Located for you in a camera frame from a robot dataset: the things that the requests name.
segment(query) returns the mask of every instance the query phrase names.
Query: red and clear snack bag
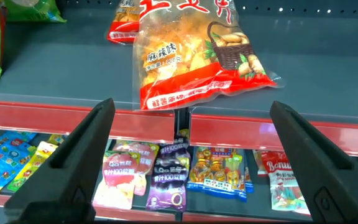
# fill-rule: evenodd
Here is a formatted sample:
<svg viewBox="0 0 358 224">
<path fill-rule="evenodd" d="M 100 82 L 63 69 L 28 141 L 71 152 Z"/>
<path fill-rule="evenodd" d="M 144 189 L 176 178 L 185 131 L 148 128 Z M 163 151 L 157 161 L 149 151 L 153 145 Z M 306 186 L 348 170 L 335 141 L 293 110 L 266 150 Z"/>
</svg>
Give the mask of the red and clear snack bag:
<svg viewBox="0 0 358 224">
<path fill-rule="evenodd" d="M 132 0 L 121 0 L 107 39 L 118 44 L 133 43 L 139 31 L 139 8 Z"/>
<path fill-rule="evenodd" d="M 272 210 L 310 215 L 285 153 L 262 152 L 262 162 L 270 179 Z"/>
<path fill-rule="evenodd" d="M 141 110 L 167 110 L 278 87 L 238 26 L 233 0 L 134 0 L 134 86 Z"/>
<path fill-rule="evenodd" d="M 136 195 L 143 196 L 147 187 L 146 175 L 151 174 L 159 146 L 146 142 L 117 140 L 113 150 L 121 152 L 136 152 L 140 154 L 139 166 L 135 175 L 134 193 Z"/>
</svg>

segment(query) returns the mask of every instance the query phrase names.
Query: gray shelf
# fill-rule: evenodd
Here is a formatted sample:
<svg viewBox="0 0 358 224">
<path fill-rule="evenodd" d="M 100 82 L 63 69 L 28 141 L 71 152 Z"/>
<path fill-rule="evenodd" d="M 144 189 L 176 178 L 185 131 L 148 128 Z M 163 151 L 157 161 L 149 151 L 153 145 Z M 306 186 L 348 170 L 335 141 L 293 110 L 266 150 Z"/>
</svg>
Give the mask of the gray shelf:
<svg viewBox="0 0 358 224">
<path fill-rule="evenodd" d="M 240 25 L 267 70 L 286 86 L 196 105 L 194 114 L 268 118 L 274 100 L 309 119 L 358 124 L 358 19 L 247 16 Z"/>
</svg>

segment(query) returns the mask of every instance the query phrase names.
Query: potato illustration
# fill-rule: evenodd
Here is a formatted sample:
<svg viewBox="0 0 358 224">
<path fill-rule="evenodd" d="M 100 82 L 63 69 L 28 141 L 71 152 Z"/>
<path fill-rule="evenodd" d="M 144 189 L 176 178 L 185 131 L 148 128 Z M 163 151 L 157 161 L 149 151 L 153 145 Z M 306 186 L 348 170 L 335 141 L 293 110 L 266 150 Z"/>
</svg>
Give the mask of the potato illustration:
<svg viewBox="0 0 358 224">
<path fill-rule="evenodd" d="M 236 34 L 226 34 L 221 36 L 221 38 L 226 42 L 241 42 L 241 37 Z"/>
<path fill-rule="evenodd" d="M 239 67 L 239 74 L 240 75 L 247 75 L 248 73 L 250 73 L 252 70 L 249 67 L 248 62 L 244 62 L 240 65 Z"/>
</svg>

